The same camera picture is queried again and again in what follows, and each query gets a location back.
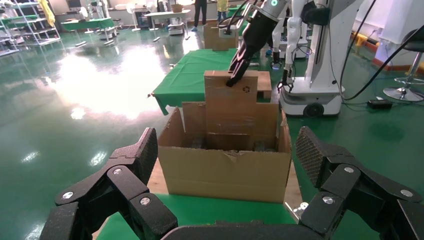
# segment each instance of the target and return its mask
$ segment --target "silver bolt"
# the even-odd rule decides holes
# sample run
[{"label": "silver bolt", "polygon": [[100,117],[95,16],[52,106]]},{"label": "silver bolt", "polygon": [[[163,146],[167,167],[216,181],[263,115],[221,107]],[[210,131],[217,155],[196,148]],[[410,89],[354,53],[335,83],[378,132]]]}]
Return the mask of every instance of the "silver bolt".
[{"label": "silver bolt", "polygon": [[150,203],[150,198],[148,198],[148,197],[143,197],[141,200],[140,200],[140,204],[141,205],[143,205],[143,206],[146,206],[147,204],[149,204]]},{"label": "silver bolt", "polygon": [[350,174],[354,172],[354,170],[352,168],[350,168],[350,167],[345,167],[344,170],[346,172],[350,173]]},{"label": "silver bolt", "polygon": [[65,194],[62,196],[62,198],[63,198],[63,199],[70,199],[70,198],[72,197],[72,195],[74,195],[74,193],[73,193],[73,192],[71,192],[71,191],[68,191],[67,193],[65,193]]},{"label": "silver bolt", "polygon": [[400,193],[403,194],[403,195],[405,195],[405,196],[407,196],[407,197],[412,197],[413,196],[412,192],[410,192],[408,190],[405,190],[405,189],[400,190]]},{"label": "silver bolt", "polygon": [[326,203],[326,204],[333,204],[334,203],[334,200],[331,198],[331,197],[329,197],[329,196],[325,196],[325,197],[323,197],[322,198],[322,200],[324,201],[324,203]]},{"label": "silver bolt", "polygon": [[300,204],[300,209],[303,209],[303,210],[305,210],[307,207],[308,207],[308,203],[307,202],[302,202],[301,204]]},{"label": "silver bolt", "polygon": [[113,170],[113,174],[116,174],[116,175],[120,174],[121,172],[122,172],[122,169],[120,168]]}]

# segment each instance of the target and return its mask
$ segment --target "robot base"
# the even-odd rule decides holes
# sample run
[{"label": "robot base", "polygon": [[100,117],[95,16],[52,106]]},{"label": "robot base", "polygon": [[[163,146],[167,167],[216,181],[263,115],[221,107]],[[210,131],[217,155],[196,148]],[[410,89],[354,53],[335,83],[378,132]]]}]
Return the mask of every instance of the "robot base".
[{"label": "robot base", "polygon": [[291,93],[288,86],[281,89],[279,103],[289,116],[336,116],[340,112],[342,97],[337,86],[314,89],[309,87],[305,78],[296,77]]}]

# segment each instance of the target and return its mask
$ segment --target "cardboard divider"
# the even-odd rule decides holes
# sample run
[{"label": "cardboard divider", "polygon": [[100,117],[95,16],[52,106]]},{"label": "cardboard divider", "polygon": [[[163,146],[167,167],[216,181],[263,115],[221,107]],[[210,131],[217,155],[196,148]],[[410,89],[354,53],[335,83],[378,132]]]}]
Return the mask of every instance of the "cardboard divider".
[{"label": "cardboard divider", "polygon": [[258,71],[246,71],[232,87],[227,71],[205,71],[206,130],[209,134],[252,135],[256,122]]}]

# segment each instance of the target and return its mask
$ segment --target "stool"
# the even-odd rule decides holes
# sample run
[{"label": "stool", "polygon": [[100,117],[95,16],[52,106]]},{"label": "stool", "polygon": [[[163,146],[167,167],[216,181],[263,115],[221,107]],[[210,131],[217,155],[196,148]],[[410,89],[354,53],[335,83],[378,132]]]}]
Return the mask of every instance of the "stool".
[{"label": "stool", "polygon": [[119,27],[119,21],[120,21],[121,19],[120,18],[114,18],[114,19],[112,19],[112,21],[114,21],[115,22],[115,25],[117,26],[117,27]]},{"label": "stool", "polygon": [[[414,34],[416,31],[413,30],[408,33],[403,39],[403,43]],[[414,78],[415,73],[420,66],[420,60],[424,52],[424,31],[420,31],[413,39],[411,39],[408,44],[403,48],[408,51],[418,52],[416,54],[415,60],[413,61],[412,67],[408,76],[406,77],[397,77],[394,80],[396,82],[402,83],[403,87],[389,87],[385,88],[383,92],[394,99],[408,102],[419,102],[424,100],[424,96],[420,93],[415,92],[411,89],[411,85],[424,85],[424,80]]]}]

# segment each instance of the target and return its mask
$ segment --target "reflective floor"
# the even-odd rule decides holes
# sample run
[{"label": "reflective floor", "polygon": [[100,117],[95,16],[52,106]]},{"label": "reflective floor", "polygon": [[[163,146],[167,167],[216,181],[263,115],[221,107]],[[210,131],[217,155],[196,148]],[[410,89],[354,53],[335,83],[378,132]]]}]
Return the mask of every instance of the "reflective floor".
[{"label": "reflective floor", "polygon": [[[59,191],[99,170],[114,149],[133,144],[146,127],[162,131],[169,116],[147,96],[170,64],[203,47],[202,32],[190,34],[185,41],[163,31],[153,43],[149,31],[124,30],[112,47],[95,35],[81,35],[88,45],[76,48],[76,36],[67,33],[62,42],[0,58],[0,239],[37,239]],[[347,95],[377,70],[372,57],[366,49],[350,56],[343,80]],[[259,62],[259,69],[269,69],[265,49]],[[301,76],[306,61],[296,68]],[[382,73],[357,103],[383,97],[383,87],[397,86],[393,77],[403,74]],[[275,88],[281,73],[271,76]],[[274,91],[272,100],[277,99]],[[339,117],[289,118],[293,143],[299,128],[310,126],[366,167],[424,194],[424,108],[374,112],[363,106],[343,106]],[[296,161],[295,166],[309,201],[315,190]]]}]

